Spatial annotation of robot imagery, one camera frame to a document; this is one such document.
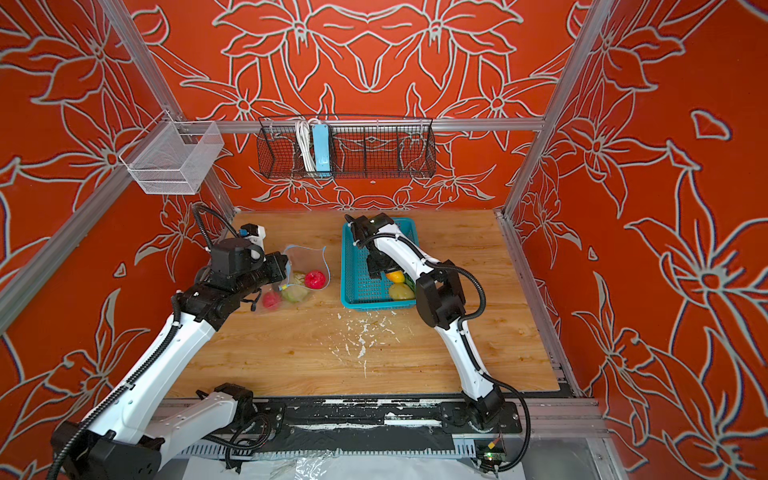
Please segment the clear zip top bag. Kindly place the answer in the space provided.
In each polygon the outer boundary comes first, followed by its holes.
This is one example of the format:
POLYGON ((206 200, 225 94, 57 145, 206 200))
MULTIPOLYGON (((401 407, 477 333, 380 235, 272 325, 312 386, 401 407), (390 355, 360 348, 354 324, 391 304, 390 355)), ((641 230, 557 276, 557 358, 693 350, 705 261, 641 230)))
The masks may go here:
POLYGON ((261 296, 268 291, 275 291, 281 294, 281 287, 286 284, 303 284, 304 277, 307 273, 313 270, 323 271, 327 276, 327 288, 331 281, 331 271, 326 258, 326 248, 314 249, 309 247, 303 247, 298 245, 289 245, 283 251, 283 254, 287 256, 288 263, 286 265, 286 278, 279 282, 262 287, 256 294, 254 302, 251 304, 250 310, 252 312, 273 312, 279 309, 285 309, 289 307, 298 306, 308 301, 316 292, 321 290, 312 290, 310 296, 301 303, 290 303, 284 301, 282 298, 281 305, 273 311, 266 310, 261 303, 261 296))

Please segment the yellow green potato toy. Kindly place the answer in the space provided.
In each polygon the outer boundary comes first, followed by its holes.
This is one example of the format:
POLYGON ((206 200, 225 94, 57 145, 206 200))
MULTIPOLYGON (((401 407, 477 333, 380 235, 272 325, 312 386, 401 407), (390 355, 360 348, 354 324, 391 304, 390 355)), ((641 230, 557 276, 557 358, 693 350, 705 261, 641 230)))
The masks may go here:
POLYGON ((414 291, 405 283, 394 283, 389 287, 389 296, 393 301, 410 301, 415 299, 414 291))

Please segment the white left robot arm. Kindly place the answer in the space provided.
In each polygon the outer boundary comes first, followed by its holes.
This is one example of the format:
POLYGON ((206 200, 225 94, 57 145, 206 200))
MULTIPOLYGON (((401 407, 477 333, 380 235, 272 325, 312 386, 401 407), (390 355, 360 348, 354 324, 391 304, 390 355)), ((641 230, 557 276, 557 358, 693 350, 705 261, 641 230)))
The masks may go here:
POLYGON ((56 479, 152 479, 177 454, 215 431, 244 432, 268 416, 251 390, 216 387, 192 406, 165 419, 156 410, 201 348, 249 296, 286 279, 288 258, 266 253, 266 231, 246 224, 209 247, 207 273, 171 298, 172 313, 148 350, 85 417, 66 421, 52 438, 56 479))

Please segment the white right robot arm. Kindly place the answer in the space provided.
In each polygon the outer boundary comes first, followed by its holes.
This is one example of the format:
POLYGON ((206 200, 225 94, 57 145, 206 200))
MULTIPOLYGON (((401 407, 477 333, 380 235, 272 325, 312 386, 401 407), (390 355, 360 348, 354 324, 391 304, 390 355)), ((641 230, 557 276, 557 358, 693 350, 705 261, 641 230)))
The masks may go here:
POLYGON ((521 393, 490 375, 472 338, 468 322, 482 315, 487 297, 477 278, 466 269, 427 254, 402 233, 384 213, 374 217, 345 216, 353 245, 368 252, 368 272, 393 269, 414 284, 416 308, 424 323, 445 344, 468 404, 470 423, 480 431, 493 428, 506 408, 508 391, 520 403, 523 425, 531 430, 530 409, 521 393))

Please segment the yellow orange pepper toy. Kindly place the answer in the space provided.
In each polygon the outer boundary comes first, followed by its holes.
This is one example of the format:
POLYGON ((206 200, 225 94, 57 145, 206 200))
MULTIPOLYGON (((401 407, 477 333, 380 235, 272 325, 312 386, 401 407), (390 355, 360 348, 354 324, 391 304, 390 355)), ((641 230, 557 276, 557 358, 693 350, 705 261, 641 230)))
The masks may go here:
POLYGON ((403 271, 395 271, 395 272, 387 273, 386 277, 393 284, 405 284, 406 283, 406 275, 405 275, 405 273, 403 271))

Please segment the red round fruit toy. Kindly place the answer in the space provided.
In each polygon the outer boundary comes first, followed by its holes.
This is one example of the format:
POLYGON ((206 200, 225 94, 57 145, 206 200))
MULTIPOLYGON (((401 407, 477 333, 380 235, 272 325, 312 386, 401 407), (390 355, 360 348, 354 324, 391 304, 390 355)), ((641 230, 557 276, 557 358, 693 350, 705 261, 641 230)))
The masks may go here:
POLYGON ((304 277, 304 286, 312 290, 322 290, 326 287, 327 276, 323 271, 313 270, 304 277))

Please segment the green cabbage toy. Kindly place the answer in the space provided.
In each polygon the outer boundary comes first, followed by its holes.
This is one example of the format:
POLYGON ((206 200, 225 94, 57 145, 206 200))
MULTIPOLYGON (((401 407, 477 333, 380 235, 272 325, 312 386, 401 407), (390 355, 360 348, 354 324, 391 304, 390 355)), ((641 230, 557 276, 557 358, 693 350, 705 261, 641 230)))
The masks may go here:
POLYGON ((281 287, 280 292, 284 301, 301 303, 310 296, 312 290, 303 284, 286 284, 281 287))

